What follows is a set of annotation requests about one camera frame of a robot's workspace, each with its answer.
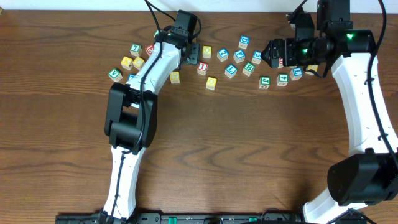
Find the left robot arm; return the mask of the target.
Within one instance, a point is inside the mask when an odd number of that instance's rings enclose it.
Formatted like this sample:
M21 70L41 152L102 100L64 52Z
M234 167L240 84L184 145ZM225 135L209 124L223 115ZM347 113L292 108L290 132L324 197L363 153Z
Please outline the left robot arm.
M183 63L198 64L196 37L182 29L160 31L151 56L137 75L110 88L104 131L113 166L108 199L101 212L103 223L126 223L133 216L141 160L157 129L158 94Z

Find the green B block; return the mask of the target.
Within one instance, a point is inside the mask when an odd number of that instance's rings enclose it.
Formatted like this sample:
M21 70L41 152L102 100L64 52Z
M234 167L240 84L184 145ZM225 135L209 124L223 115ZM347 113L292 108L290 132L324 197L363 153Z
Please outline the green B block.
M255 69L255 65L251 62L247 62L245 66L243 67L243 74L246 76L250 77Z

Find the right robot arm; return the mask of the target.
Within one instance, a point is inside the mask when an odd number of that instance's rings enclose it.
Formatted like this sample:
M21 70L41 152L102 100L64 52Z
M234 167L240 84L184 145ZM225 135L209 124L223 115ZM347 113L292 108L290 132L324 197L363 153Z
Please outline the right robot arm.
M274 39L262 51L272 68L279 60L286 67L325 62L343 100L349 156L329 168L327 188L303 206L308 223L330 223L397 196L397 135L379 83L376 49L370 30L335 29L322 37Z

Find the yellow O block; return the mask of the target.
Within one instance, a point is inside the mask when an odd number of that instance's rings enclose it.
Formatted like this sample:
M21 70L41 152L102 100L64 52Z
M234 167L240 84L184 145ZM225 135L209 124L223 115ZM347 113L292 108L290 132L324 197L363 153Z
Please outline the yellow O block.
M209 90L214 90L217 83L217 79L213 77L208 77L206 81L206 88Z
M202 57L211 58L211 53L212 53L212 47L204 45L202 50Z

